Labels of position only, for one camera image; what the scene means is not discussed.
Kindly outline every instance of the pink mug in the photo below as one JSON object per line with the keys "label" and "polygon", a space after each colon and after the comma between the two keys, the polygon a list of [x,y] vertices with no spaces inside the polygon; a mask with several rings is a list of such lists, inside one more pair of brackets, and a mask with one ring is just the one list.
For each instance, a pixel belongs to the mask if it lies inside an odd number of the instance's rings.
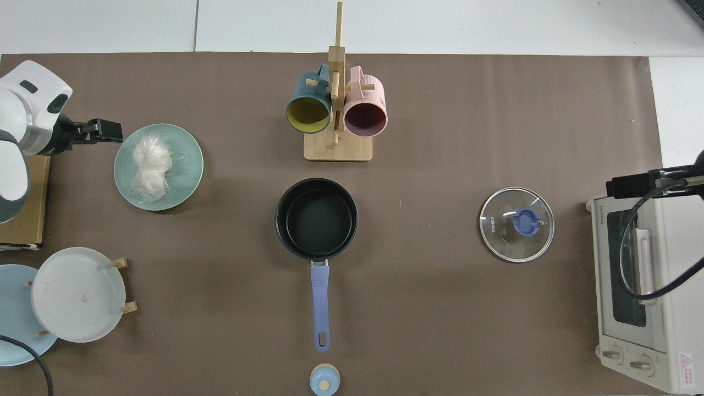
{"label": "pink mug", "polygon": [[350,69],[350,91],[345,95],[343,119],[353,135],[373,137],[386,128],[384,85],[373,75],[362,73],[361,66]]}

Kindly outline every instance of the glass pot lid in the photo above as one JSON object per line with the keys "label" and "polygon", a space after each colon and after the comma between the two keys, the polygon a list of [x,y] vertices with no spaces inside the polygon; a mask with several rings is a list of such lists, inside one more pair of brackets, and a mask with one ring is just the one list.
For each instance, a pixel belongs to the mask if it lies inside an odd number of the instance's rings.
{"label": "glass pot lid", "polygon": [[484,202],[479,230],[494,254],[524,263],[548,249],[555,234],[555,221],[543,197],[526,188],[509,187]]}

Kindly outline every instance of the cardboard box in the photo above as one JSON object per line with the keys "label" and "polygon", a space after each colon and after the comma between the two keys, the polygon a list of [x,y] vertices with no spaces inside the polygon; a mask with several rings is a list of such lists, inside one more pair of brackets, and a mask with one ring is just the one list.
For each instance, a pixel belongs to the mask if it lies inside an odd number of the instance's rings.
{"label": "cardboard box", "polygon": [[20,213],[12,220],[0,224],[0,251],[38,250],[42,246],[50,160],[51,157],[41,155],[27,158],[30,193]]}

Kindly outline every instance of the white plate on stand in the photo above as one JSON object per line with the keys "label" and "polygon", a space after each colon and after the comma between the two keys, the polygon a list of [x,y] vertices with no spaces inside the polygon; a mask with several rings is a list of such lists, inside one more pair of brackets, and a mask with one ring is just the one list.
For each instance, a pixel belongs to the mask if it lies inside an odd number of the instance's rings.
{"label": "white plate on stand", "polygon": [[120,321],[125,283],[111,260],[86,247],[50,256],[32,284],[32,308],[41,325],[62,340],[91,342]]}

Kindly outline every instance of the pan handle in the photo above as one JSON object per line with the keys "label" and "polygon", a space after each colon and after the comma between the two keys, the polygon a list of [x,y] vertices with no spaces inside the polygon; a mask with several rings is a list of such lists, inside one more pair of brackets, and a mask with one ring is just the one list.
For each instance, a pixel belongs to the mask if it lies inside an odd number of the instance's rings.
{"label": "pan handle", "polygon": [[327,280],[330,267],[325,261],[314,261],[310,267],[310,283],[313,286],[313,328],[315,347],[320,352],[330,349],[330,317],[327,308]]}

